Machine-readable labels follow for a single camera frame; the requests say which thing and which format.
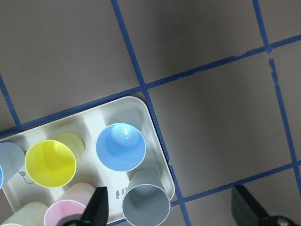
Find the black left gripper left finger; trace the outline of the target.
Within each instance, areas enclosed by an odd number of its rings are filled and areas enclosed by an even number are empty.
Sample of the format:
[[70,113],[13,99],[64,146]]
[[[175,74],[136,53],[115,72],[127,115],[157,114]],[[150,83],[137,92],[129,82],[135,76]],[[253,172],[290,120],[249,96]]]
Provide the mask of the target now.
[[107,187],[97,187],[84,213],[81,216],[83,226],[105,226],[109,217]]

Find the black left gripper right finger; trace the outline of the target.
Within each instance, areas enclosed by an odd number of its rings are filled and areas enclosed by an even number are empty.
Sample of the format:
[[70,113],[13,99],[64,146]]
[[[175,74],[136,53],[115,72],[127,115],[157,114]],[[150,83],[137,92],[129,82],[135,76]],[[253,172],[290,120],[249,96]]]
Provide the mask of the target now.
[[231,213],[238,226],[261,226],[270,218],[266,210],[243,185],[232,187]]

